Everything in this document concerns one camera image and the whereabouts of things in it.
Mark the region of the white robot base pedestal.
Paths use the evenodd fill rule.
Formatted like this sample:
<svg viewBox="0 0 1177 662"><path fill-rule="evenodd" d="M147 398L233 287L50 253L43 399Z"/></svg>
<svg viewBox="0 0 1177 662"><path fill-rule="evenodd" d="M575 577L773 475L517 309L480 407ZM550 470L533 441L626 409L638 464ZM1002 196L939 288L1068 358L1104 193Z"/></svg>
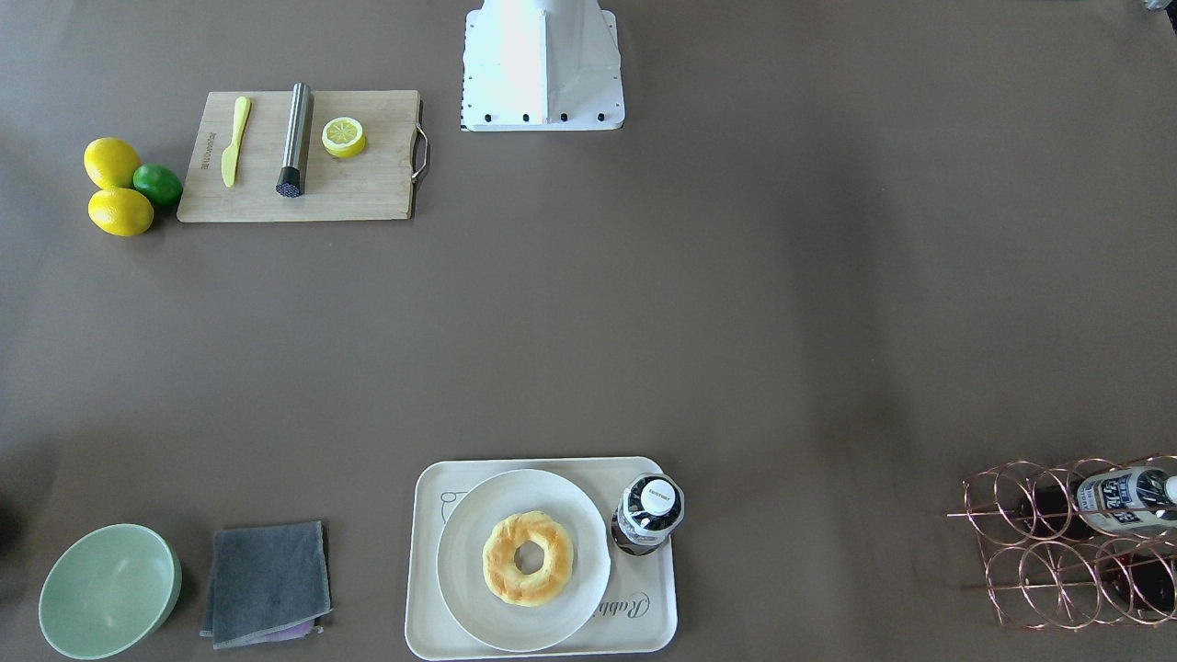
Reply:
<svg viewBox="0 0 1177 662"><path fill-rule="evenodd" d="M464 131L621 128L617 20L597 1L485 1L463 25Z"/></svg>

